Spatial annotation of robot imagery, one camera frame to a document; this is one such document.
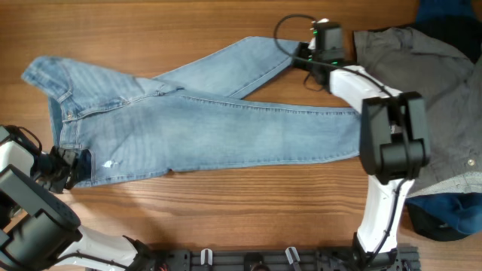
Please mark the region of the light blue denim jeans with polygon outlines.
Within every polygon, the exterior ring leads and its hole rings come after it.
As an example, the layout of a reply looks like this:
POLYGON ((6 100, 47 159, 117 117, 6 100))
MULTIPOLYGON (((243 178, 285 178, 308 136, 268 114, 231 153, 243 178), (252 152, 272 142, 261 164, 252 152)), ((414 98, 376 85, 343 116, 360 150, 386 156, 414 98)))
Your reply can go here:
POLYGON ((357 156, 354 110, 247 99, 290 66, 296 48, 247 37, 154 78, 40 56, 23 80, 48 97, 55 145, 86 164, 80 187, 357 156))

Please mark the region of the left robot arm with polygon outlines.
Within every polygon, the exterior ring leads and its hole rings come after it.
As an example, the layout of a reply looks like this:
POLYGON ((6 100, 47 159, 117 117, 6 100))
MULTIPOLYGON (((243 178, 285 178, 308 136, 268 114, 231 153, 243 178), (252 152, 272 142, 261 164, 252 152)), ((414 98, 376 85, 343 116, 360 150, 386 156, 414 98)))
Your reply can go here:
POLYGON ((145 244, 82 226, 56 197, 75 165, 76 156, 63 149, 43 152, 29 130, 1 127, 1 268, 155 269, 155 256, 145 244))

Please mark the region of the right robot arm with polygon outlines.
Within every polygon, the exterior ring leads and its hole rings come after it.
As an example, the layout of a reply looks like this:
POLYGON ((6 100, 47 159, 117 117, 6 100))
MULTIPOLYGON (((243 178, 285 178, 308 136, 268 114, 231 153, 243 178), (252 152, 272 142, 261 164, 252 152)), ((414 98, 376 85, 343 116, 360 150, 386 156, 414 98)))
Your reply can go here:
POLYGON ((329 248, 320 261, 337 260, 347 270, 408 270, 398 255, 396 235, 407 194, 429 162, 424 99, 385 86, 360 65, 318 62, 317 56, 314 46, 300 43, 292 65, 361 115, 359 157, 368 174, 365 212, 352 246, 329 248))

